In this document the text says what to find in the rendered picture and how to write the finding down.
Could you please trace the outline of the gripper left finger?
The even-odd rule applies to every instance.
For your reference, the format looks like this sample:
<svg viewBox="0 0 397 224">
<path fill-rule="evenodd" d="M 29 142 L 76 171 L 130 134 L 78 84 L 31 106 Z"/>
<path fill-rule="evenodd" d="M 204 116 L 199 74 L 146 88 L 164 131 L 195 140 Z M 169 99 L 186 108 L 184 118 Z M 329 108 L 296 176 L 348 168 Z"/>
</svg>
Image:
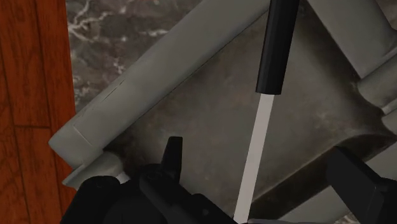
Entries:
<svg viewBox="0 0 397 224">
<path fill-rule="evenodd" d="M 60 224 L 237 224 L 202 194 L 179 183 L 183 139 L 168 139 L 162 161 L 141 167 L 127 182 L 85 180 Z"/>
</svg>

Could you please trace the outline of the black handled white blade knife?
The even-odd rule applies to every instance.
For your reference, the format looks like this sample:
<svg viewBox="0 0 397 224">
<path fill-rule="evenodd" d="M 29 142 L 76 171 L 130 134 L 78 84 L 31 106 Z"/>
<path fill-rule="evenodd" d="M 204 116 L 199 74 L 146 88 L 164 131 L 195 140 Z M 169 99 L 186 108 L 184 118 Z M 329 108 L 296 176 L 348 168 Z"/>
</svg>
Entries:
<svg viewBox="0 0 397 224">
<path fill-rule="evenodd" d="M 274 97 L 281 94 L 300 0 L 270 0 L 256 92 L 258 109 L 233 219 L 245 223 L 268 131 Z"/>
</svg>

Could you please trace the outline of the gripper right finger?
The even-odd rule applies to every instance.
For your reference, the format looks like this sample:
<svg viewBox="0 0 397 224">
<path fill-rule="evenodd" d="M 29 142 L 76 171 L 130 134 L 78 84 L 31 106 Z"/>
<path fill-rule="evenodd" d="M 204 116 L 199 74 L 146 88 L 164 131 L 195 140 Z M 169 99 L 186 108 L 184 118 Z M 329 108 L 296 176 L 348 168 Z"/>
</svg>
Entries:
<svg viewBox="0 0 397 224">
<path fill-rule="evenodd" d="M 397 224 L 397 181 L 379 176 L 347 148 L 333 149 L 326 179 L 361 224 Z"/>
</svg>

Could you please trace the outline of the grey sofa with rounded arms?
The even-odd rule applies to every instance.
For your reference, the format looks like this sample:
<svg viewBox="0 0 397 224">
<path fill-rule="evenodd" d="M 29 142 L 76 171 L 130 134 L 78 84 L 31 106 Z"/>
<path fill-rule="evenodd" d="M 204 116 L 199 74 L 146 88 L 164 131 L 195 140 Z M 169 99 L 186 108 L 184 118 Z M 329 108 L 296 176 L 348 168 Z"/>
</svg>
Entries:
<svg viewBox="0 0 397 224">
<path fill-rule="evenodd" d="M 203 0 L 50 139 L 63 184 L 129 180 L 183 137 L 181 184 L 234 216 L 260 94 L 270 0 Z M 330 224 L 336 146 L 397 180 L 397 29 L 377 0 L 300 0 L 249 220 Z"/>
</svg>

